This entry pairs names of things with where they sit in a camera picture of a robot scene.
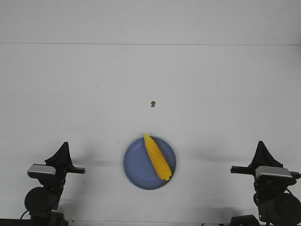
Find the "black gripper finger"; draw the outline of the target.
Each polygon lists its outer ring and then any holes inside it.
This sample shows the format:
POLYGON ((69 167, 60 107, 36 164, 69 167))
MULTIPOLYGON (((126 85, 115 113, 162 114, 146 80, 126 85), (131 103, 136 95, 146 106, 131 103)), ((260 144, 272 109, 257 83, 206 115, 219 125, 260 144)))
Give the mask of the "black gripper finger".
POLYGON ((251 163, 249 164, 250 168, 257 168, 258 166, 261 165, 261 151, 262 151, 262 141, 259 141, 255 151, 255 155, 251 163))
POLYGON ((283 164, 281 164, 280 162, 274 159, 274 157, 270 154, 263 141, 261 141, 261 145, 262 145, 263 164, 265 166, 282 168, 283 164))
POLYGON ((65 142, 65 155, 66 155, 66 164, 68 165, 68 167, 74 167, 71 160, 68 142, 65 142))
POLYGON ((66 142, 64 142, 58 151, 50 158, 45 160, 46 165, 55 166, 66 163, 66 142))

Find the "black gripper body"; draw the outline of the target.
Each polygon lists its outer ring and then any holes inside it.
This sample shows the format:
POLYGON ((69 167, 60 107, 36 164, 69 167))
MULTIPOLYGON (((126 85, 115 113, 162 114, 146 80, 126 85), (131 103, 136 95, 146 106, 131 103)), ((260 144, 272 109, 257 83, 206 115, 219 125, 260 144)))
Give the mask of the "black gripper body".
POLYGON ((230 172, 231 174, 255 175, 255 170, 250 167, 232 166, 230 172))
POLYGON ((75 173, 75 174, 85 174, 86 169, 81 167, 74 167, 74 166, 57 166, 55 178, 56 179, 65 179, 68 173, 75 173))

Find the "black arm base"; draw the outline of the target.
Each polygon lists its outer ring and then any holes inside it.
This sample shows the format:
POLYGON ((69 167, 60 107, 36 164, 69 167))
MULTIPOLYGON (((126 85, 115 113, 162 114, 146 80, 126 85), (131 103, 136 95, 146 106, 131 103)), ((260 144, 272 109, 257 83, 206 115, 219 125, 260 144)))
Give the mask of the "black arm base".
POLYGON ((65 220, 61 212, 30 213, 31 226, 68 226, 69 222, 65 220))
POLYGON ((229 226, 259 226, 260 223, 254 215, 232 217, 229 226))

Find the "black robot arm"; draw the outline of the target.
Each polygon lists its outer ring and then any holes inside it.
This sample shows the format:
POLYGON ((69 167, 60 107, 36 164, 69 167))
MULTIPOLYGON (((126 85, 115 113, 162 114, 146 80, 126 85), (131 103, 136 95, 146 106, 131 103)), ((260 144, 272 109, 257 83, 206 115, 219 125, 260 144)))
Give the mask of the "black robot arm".
POLYGON ((71 160, 69 143, 64 142, 58 151, 44 164, 33 164, 28 170, 30 178, 37 179, 41 186, 30 190, 24 200, 32 226, 67 226, 62 212, 57 208, 63 193, 68 173, 84 174, 85 168, 75 167, 71 160))
POLYGON ((232 166, 230 172, 253 176, 253 201, 261 222, 267 226, 296 226, 301 222, 301 201, 288 189, 297 183, 301 174, 284 168, 273 158, 263 141, 258 142, 247 167, 232 166))

